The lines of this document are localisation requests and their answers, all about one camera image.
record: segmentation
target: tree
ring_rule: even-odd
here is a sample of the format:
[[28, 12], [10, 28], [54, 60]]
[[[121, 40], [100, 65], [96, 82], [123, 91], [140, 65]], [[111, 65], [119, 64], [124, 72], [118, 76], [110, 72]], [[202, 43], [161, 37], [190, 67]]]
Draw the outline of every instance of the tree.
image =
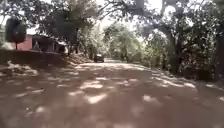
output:
[[131, 61], [131, 57], [140, 50], [140, 42], [133, 32], [121, 24], [113, 24], [106, 28], [104, 40], [109, 46], [109, 52], [122, 61]]
[[[136, 9], [135, 4], [131, 0], [107, 0], [105, 5], [105, 12], [110, 13], [115, 17], [126, 17], [132, 19], [133, 16], [138, 16], [139, 21], [143, 24], [145, 30], [144, 35], [148, 36], [149, 32], [153, 29], [158, 29], [169, 40], [172, 48], [169, 51], [169, 63], [171, 65], [170, 71], [174, 74], [180, 72], [180, 66], [183, 60], [184, 49], [188, 49], [193, 43], [186, 41], [186, 33], [192, 30], [192, 26], [189, 25], [188, 20], [192, 20], [193, 17], [200, 11], [201, 6], [204, 3], [189, 3], [189, 0], [169, 1], [163, 0], [163, 8], [158, 14], [155, 10], [144, 8], [144, 11]], [[164, 12], [168, 6], [174, 8], [174, 12], [171, 12], [167, 18]]]
[[4, 14], [26, 21], [27, 26], [37, 27], [39, 34], [46, 34], [69, 44], [69, 53], [78, 52], [79, 31], [91, 28], [97, 16], [97, 6], [92, 0], [8, 0]]

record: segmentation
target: sunlight patch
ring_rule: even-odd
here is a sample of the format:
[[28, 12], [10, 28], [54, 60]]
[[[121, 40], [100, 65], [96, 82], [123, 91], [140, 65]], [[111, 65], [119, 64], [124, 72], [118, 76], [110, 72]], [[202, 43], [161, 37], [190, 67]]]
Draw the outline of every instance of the sunlight patch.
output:
[[149, 103], [154, 103], [156, 105], [161, 106], [162, 104], [157, 100], [157, 98], [149, 96], [149, 95], [144, 95], [143, 100]]
[[192, 83], [184, 83], [184, 86], [195, 88], [195, 85], [193, 85]]
[[83, 85], [80, 87], [80, 89], [82, 90], [87, 88], [101, 89], [103, 88], [103, 85], [100, 84], [99, 81], [91, 81], [91, 82], [84, 82]]
[[43, 113], [43, 112], [45, 112], [45, 110], [46, 109], [44, 107], [40, 106], [36, 109], [36, 113]]
[[76, 91], [76, 92], [69, 92], [68, 93], [69, 96], [76, 96], [76, 95], [79, 95], [79, 94], [83, 94], [83, 91]]
[[74, 76], [79, 75], [79, 73], [78, 73], [78, 72], [69, 72], [68, 74], [69, 74], [69, 75], [74, 75]]
[[106, 97], [107, 97], [107, 94], [103, 93], [97, 96], [86, 96], [85, 98], [90, 104], [96, 104], [102, 101], [103, 99], [105, 99]]
[[137, 82], [137, 79], [129, 79], [130, 82]]
[[213, 88], [214, 87], [214, 85], [212, 85], [212, 84], [206, 84], [205, 86], [206, 87], [210, 87], [210, 88]]
[[21, 97], [24, 97], [26, 95], [27, 95], [27, 93], [20, 93], [20, 94], [16, 94], [14, 97], [15, 98], [21, 98]]
[[106, 77], [97, 77], [96, 80], [108, 80]]
[[223, 102], [224, 102], [224, 96], [219, 97], [219, 100], [221, 100], [221, 101], [223, 101]]
[[69, 85], [65, 85], [65, 84], [59, 84], [57, 85], [57, 88], [69, 88]]
[[40, 90], [31, 91], [30, 94], [41, 94], [42, 92], [44, 92], [44, 90], [40, 89]]

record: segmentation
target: roadside vegetation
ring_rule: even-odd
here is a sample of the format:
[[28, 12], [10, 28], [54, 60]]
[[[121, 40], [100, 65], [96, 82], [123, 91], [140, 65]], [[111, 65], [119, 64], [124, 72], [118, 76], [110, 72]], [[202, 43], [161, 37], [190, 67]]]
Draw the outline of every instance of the roadside vegetation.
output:
[[[16, 17], [38, 34], [66, 42], [69, 55], [93, 59], [102, 53], [189, 79], [224, 80], [222, 0], [163, 0], [159, 11], [142, 0], [105, 0], [100, 6], [93, 0], [0, 2], [3, 19]], [[105, 17], [116, 20], [102, 30], [98, 22]]]

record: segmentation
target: sky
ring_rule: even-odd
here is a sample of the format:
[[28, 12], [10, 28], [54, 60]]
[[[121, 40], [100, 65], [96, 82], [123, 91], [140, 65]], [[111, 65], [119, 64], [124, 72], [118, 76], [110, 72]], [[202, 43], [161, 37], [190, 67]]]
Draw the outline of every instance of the sky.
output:
[[[162, 0], [148, 0], [148, 3], [151, 5], [150, 6], [151, 8], [156, 8], [156, 9], [160, 10], [161, 9], [161, 1]], [[96, 0], [96, 2], [97, 2], [97, 4], [103, 4], [104, 0]], [[8, 17], [5, 18], [5, 20], [3, 21], [3, 25], [6, 24], [7, 19], [8, 19]], [[102, 21], [98, 22], [98, 25], [100, 25], [101, 28], [105, 28], [105, 27], [111, 25], [112, 23], [114, 23], [114, 21], [109, 20], [109, 18], [105, 18]], [[133, 23], [127, 23], [126, 25], [130, 29], [134, 29], [134, 27], [133, 27], [134, 24]], [[34, 28], [27, 30], [27, 34], [35, 34], [35, 33], [36, 32], [35, 32]]]

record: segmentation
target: dirt road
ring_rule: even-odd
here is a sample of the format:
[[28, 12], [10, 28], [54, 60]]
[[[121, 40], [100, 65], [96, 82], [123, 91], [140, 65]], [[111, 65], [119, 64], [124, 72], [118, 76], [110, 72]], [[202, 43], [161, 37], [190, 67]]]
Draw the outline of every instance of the dirt road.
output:
[[0, 128], [224, 128], [224, 92], [122, 63], [0, 77]]

